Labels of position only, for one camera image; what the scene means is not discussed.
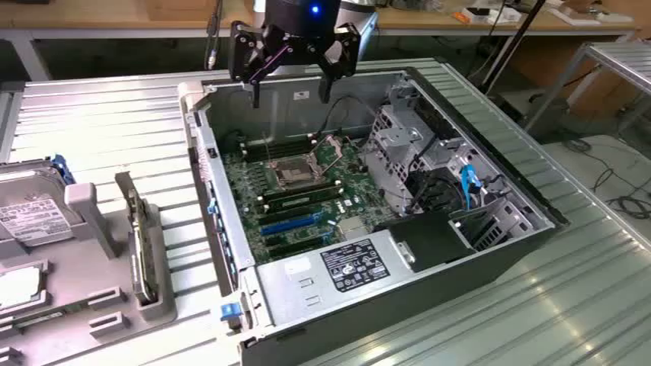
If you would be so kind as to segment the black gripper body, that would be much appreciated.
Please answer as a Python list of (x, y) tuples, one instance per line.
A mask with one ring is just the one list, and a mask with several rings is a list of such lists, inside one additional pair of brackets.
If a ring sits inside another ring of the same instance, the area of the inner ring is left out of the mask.
[(298, 37), (333, 33), (340, 0), (266, 0), (262, 25)]

